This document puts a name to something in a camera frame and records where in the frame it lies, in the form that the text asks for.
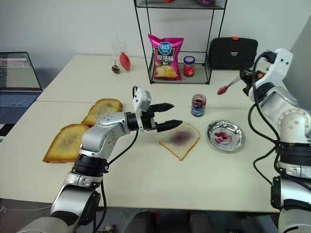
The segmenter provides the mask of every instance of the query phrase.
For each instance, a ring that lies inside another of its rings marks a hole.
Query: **black cable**
[[[135,95],[135,91],[137,90],[137,86],[133,86],[132,88],[132,96],[134,98],[134,95]],[[132,143],[124,150],[122,151],[120,154],[118,154],[115,158],[113,158],[109,163],[108,165],[111,165],[114,161],[116,161],[118,158],[121,157],[121,155],[123,155],[124,153],[126,153],[132,146],[133,144],[135,143],[136,139],[138,137],[138,130],[136,130],[136,134],[135,134],[135,137],[134,137],[134,140],[132,141]],[[104,192],[104,183],[103,183],[103,180],[101,181],[101,191],[102,191],[102,196],[103,196],[103,200],[104,200],[104,211],[103,211],[103,215],[102,215],[102,218],[101,220],[99,221],[97,227],[94,229],[94,226],[96,225],[96,219],[93,221],[93,233],[96,233],[96,231],[100,228],[101,224],[103,223],[104,221],[104,218],[106,216],[106,212],[107,212],[107,202],[106,202],[106,196],[105,196],[105,192]]]
[[[95,212],[95,216],[94,216],[94,219],[93,219],[93,232],[95,231],[95,229],[96,229],[96,212]]]
[[[261,175],[270,185],[272,185],[272,182],[264,176],[264,174],[262,174],[261,171],[259,171],[259,169],[256,167],[256,163],[259,161],[259,160],[262,160],[262,159],[265,159],[267,158],[274,150],[276,149],[276,146],[274,146],[268,153],[266,153],[264,156],[262,157],[259,157],[257,159],[255,159],[253,161],[253,166],[254,166],[254,169],[259,173],[259,175]]]
[[[254,100],[255,100],[255,105],[258,109],[258,112],[261,116],[261,118],[264,120],[264,122],[270,127],[270,129],[274,132],[274,134],[276,135],[277,141],[276,141],[276,146],[279,145],[280,142],[280,137],[278,135],[278,132],[276,131],[276,129],[270,124],[270,122],[266,119],[266,117],[263,115],[263,113],[261,112],[260,106],[259,106],[259,100],[258,97],[256,95],[256,85],[255,85],[255,77],[256,77],[256,67],[257,67],[257,63],[260,60],[261,57],[263,57],[265,55],[266,52],[263,52],[261,55],[258,56],[258,58],[256,59],[255,63],[254,63],[254,68],[253,68],[253,72],[252,72],[252,78],[253,78],[253,95],[254,95]],[[292,176],[286,174],[285,172],[282,172],[280,168],[277,167],[277,162],[278,159],[280,157],[280,154],[277,153],[276,154],[276,158],[274,160],[274,169],[276,170],[276,172],[278,172],[281,176],[287,178],[288,180],[291,180],[301,186],[303,186],[304,188],[306,188],[307,190],[311,191],[311,187],[306,185],[305,183],[303,183],[302,181],[299,181],[297,179],[294,179]]]
[[[253,123],[252,123],[252,112],[253,112],[253,110],[254,110],[255,107],[256,107],[256,104],[254,103],[253,106],[252,106],[252,107],[249,109],[249,111],[248,111],[248,117],[247,117],[247,119],[248,119],[249,127],[252,129],[252,131],[254,131],[254,132],[255,132],[256,134],[258,134],[259,136],[261,136],[261,137],[263,137],[263,138],[265,138],[265,139],[267,139],[267,140],[273,142],[274,144],[276,144],[276,141],[275,141],[275,140],[273,140],[272,138],[270,138],[270,137],[268,137],[268,136],[262,134],[261,132],[259,132],[258,130],[256,130],[255,127],[253,126]]]
[[[261,108],[259,106],[259,100],[258,97],[256,95],[256,85],[255,85],[255,77],[256,77],[256,67],[257,67],[257,63],[260,60],[261,57],[263,57],[265,55],[265,52],[263,52],[261,55],[258,56],[258,58],[256,59],[255,63],[254,63],[254,68],[253,68],[253,73],[252,73],[252,78],[253,78],[253,95],[254,95],[254,100],[255,100],[255,104],[256,107],[258,109],[259,115],[261,116],[261,118],[263,119],[263,121],[270,127],[270,129],[274,132],[274,134],[276,135],[276,138],[278,141],[280,141],[280,136],[278,135],[278,132],[276,131],[276,129],[270,124],[270,122],[267,120],[267,118],[263,115]]]
[[[137,86],[133,86],[132,88],[132,96],[134,98],[134,95],[135,95],[135,91],[137,90]],[[134,137],[134,140],[132,141],[132,143],[124,150],[122,151],[120,154],[118,154],[115,158],[113,158],[109,163],[108,165],[111,165],[114,161],[116,161],[117,159],[119,159],[124,153],[126,153],[132,146],[133,144],[136,142],[136,139],[138,137],[138,130],[136,130],[136,134],[135,134],[135,137]]]
[[[99,221],[97,227],[95,228],[95,230],[93,231],[93,233],[96,233],[98,231],[98,229],[101,227],[104,218],[106,216],[106,212],[107,212],[107,202],[106,202],[106,196],[105,196],[105,191],[104,191],[104,183],[103,180],[101,181],[101,191],[102,191],[102,196],[103,196],[103,201],[104,201],[104,210],[103,210],[103,215],[101,220]]]
[[[121,155],[123,155],[124,153],[126,153],[131,147],[132,145],[136,142],[136,139],[138,137],[138,130],[136,130],[136,134],[134,137],[134,140],[132,141],[132,143],[124,150],[122,151],[120,154],[118,154],[116,157],[114,157],[109,163],[108,165],[111,165],[114,161],[116,161],[117,159],[119,159],[121,157]]]

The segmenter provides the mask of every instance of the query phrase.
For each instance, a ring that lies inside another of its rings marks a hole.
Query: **laptop keyboard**
[[[0,107],[23,107],[28,108],[38,95],[0,95]]]

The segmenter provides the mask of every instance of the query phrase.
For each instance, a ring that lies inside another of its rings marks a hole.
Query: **white wall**
[[[311,111],[311,17],[296,40],[291,52],[294,54],[284,83],[298,100],[301,107]]]
[[[138,12],[149,46],[145,9]],[[221,36],[256,39],[258,52],[290,49],[310,14],[310,0],[228,0]],[[207,44],[208,11],[151,10],[150,17],[154,35],[185,37],[183,50]],[[0,0],[0,50],[28,51],[44,78],[54,77],[76,54],[111,54],[117,40],[126,42],[130,55],[142,56],[132,0]]]

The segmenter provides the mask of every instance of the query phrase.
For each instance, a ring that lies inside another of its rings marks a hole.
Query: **jar lid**
[[[192,56],[186,56],[184,57],[184,63],[187,65],[192,65],[193,63],[195,63],[195,58]]]

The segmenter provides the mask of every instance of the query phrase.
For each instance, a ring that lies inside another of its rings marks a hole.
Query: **jar label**
[[[192,76],[194,74],[194,66],[193,67],[184,66],[184,74],[186,76]]]
[[[191,113],[192,115],[194,115],[195,117],[200,117],[204,114],[204,110],[205,108],[196,108],[194,106],[191,107]]]

